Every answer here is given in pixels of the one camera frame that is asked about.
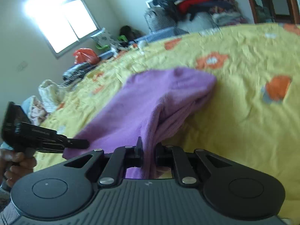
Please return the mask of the left hand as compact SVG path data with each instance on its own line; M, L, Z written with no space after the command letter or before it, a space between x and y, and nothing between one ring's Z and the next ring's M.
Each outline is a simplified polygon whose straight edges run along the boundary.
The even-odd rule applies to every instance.
M22 152L1 149L1 182L12 188L19 179L32 173L36 165L34 157L27 158Z

